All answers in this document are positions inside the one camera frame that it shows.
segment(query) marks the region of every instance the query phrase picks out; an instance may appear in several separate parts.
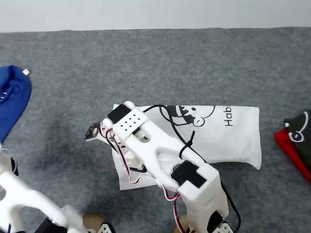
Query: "red and white wire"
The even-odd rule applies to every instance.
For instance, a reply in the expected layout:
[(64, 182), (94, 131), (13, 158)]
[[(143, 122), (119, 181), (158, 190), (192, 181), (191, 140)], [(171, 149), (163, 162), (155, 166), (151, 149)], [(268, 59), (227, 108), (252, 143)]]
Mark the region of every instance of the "red and white wire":
[(177, 207), (176, 207), (176, 202), (177, 202), (177, 199), (180, 197), (180, 195), (174, 200), (174, 207), (173, 207), (173, 211), (174, 211), (174, 218), (175, 218), (175, 222), (176, 222), (176, 225), (178, 227), (178, 229), (180, 230), (181, 233), (186, 233), (183, 226), (181, 225), (180, 221), (179, 221), (179, 217), (178, 217), (178, 214), (177, 214)]
[(168, 194), (168, 192), (167, 192), (167, 190), (166, 190), (166, 188), (163, 187), (163, 186), (162, 186), (162, 188), (163, 188), (164, 196), (165, 196), (165, 199), (166, 199), (166, 200), (168, 200), (168, 201), (174, 201), (174, 200), (176, 200), (177, 198), (180, 197), (180, 193), (177, 193), (177, 194), (174, 195), (173, 197), (170, 197), (169, 194)]
[(152, 177), (152, 176), (150, 176), (150, 175), (142, 174), (142, 175), (138, 176), (138, 177), (136, 178), (136, 180), (132, 181), (132, 179), (131, 179), (131, 170), (130, 170), (130, 167), (129, 167), (129, 165), (128, 165), (126, 159), (125, 159), (125, 156), (124, 156), (124, 154), (123, 154), (122, 148), (119, 146), (119, 144), (117, 143), (117, 141), (116, 141), (116, 139), (115, 139), (115, 134), (113, 134), (112, 137), (108, 137), (108, 133), (111, 132), (111, 131), (112, 131), (112, 129), (108, 129), (108, 130), (106, 131), (106, 139), (109, 140), (109, 141), (110, 141), (110, 139), (112, 139), (112, 141), (117, 145), (117, 148), (118, 148), (118, 151), (119, 151), (119, 155), (121, 156), (121, 158), (122, 158), (122, 160), (123, 160), (123, 163), (124, 163), (124, 165), (125, 165), (125, 168), (126, 168), (126, 171), (127, 171), (127, 174), (128, 174), (129, 182), (130, 182), (130, 183), (138, 183), (139, 180), (141, 179), (141, 177), (143, 177), (143, 176)]

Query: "white robotic arm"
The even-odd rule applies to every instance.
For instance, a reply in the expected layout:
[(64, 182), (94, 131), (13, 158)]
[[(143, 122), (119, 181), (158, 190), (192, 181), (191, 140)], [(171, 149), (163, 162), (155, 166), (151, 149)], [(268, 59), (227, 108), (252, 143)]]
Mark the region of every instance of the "white robotic arm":
[[(103, 129), (105, 133), (101, 135), (106, 134), (109, 144), (123, 143), (129, 149), (130, 155), (126, 157), (133, 159), (134, 155), (136, 164), (144, 164), (158, 186), (180, 193), (187, 207), (191, 232), (232, 233), (224, 222), (229, 210), (219, 172), (184, 142), (167, 135), (129, 101), (108, 114), (100, 124), (99, 130)], [(158, 162), (161, 153), (179, 155), (182, 163), (167, 174)]]
[[(36, 233), (95, 233), (84, 227), (82, 217), (71, 206), (60, 209), (42, 193), (25, 185), (12, 172), (11, 158), (9, 150), (0, 149), (0, 233), (24, 233), (19, 216), (23, 207), (39, 209), (48, 217)], [(109, 229), (99, 232), (111, 233)]]

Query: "black wire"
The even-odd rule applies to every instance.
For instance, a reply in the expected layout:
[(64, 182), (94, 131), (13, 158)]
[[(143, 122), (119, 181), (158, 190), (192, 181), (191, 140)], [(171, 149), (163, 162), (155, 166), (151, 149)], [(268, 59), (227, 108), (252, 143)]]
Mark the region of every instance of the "black wire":
[(190, 140), (189, 140), (189, 141), (185, 144), (185, 146), (180, 150), (180, 152), (179, 152), (179, 158), (180, 158), (180, 159), (181, 159), (181, 156), (182, 156), (184, 150), (185, 150), (187, 147), (191, 147), (191, 146), (192, 146), (192, 141), (193, 141), (194, 134), (195, 134), (195, 131), (192, 131)]
[[(175, 124), (174, 124), (174, 122), (173, 122), (173, 118), (172, 118), (172, 116), (170, 115), (170, 112), (169, 112), (169, 110), (168, 110), (168, 108), (167, 108), (166, 105), (163, 105), (163, 104), (155, 104), (155, 105), (153, 105), (153, 106), (151, 106), (151, 107), (145, 109), (143, 112), (146, 113), (146, 112), (148, 112), (149, 110), (151, 110), (151, 109), (153, 109), (153, 108), (156, 108), (156, 107), (160, 108), (160, 110), (161, 110), (161, 108), (164, 108), (164, 109), (167, 111), (167, 113), (168, 113), (168, 115), (169, 115), (170, 123), (171, 123), (171, 125), (172, 125), (172, 128), (173, 128), (175, 134), (176, 134), (176, 135), (178, 136), (178, 138), (185, 144), (185, 146), (184, 146), (184, 147), (182, 148), (182, 150), (181, 150), (181, 153), (179, 153), (179, 157), (181, 157), (181, 154), (182, 154), (183, 150), (185, 150), (185, 148), (189, 147), (193, 152), (195, 152), (197, 155), (199, 155), (199, 156), (203, 159), (203, 161), (204, 161), (205, 163), (207, 163), (207, 161), (191, 147), (192, 139), (193, 139), (193, 137), (194, 137), (194, 133), (195, 133), (195, 132), (194, 132), (194, 131), (192, 132), (191, 139), (189, 140), (189, 142), (186, 142), (186, 141), (184, 140), (184, 138), (180, 135), (180, 133), (178, 132), (178, 130), (176, 129), (176, 126), (175, 126)], [(230, 205), (232, 206), (232, 209), (234, 210), (234, 212), (236, 213), (236, 215), (237, 215), (237, 217), (238, 217), (238, 226), (237, 226), (237, 228), (236, 228), (235, 231), (234, 231), (234, 233), (238, 233), (238, 232), (239, 232), (239, 229), (240, 229), (240, 227), (241, 227), (241, 216), (240, 216), (240, 213), (239, 213), (237, 207), (235, 206), (235, 204), (234, 204), (234, 202), (233, 202), (233, 200), (232, 200), (232, 198), (231, 198), (231, 196), (230, 196), (228, 190), (226, 189), (224, 183), (223, 183), (222, 181), (220, 181), (220, 182), (221, 182), (221, 186), (222, 186), (222, 188), (223, 188), (225, 194), (227, 195), (227, 198), (228, 198), (228, 200), (229, 200), (229, 202), (230, 202)]]
[(115, 146), (108, 139), (108, 133), (109, 133), (109, 131), (107, 130), (106, 131), (106, 140), (107, 140), (107, 142), (109, 143), (109, 145), (111, 146), (112, 149), (114, 149), (116, 152), (118, 152), (117, 149), (115, 148)]
[(234, 210), (234, 212), (235, 212), (236, 215), (238, 216), (238, 225), (237, 225), (235, 231), (233, 231), (234, 233), (237, 233), (237, 232), (239, 232), (239, 229), (240, 229), (240, 227), (241, 227), (241, 221), (242, 221), (242, 220), (241, 220), (240, 213), (239, 213), (237, 207), (235, 206), (235, 204), (234, 204), (234, 202), (233, 202), (231, 196), (229, 195), (229, 192), (228, 192), (228, 190), (226, 189), (224, 183), (223, 183), (222, 181), (220, 181), (220, 183), (221, 183), (221, 185), (222, 185), (222, 188), (223, 188), (225, 194), (227, 195), (227, 198), (228, 198), (228, 200), (229, 200), (229, 202), (230, 202), (230, 205), (232, 206), (232, 209)]

